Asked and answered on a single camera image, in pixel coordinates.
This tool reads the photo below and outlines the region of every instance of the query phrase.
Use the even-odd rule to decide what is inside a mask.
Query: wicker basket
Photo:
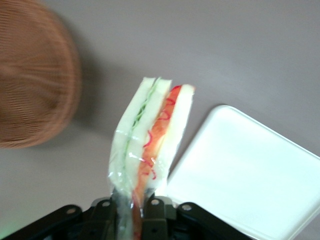
[[[0,147],[57,135],[79,102],[80,64],[63,25],[35,0],[0,0]]]

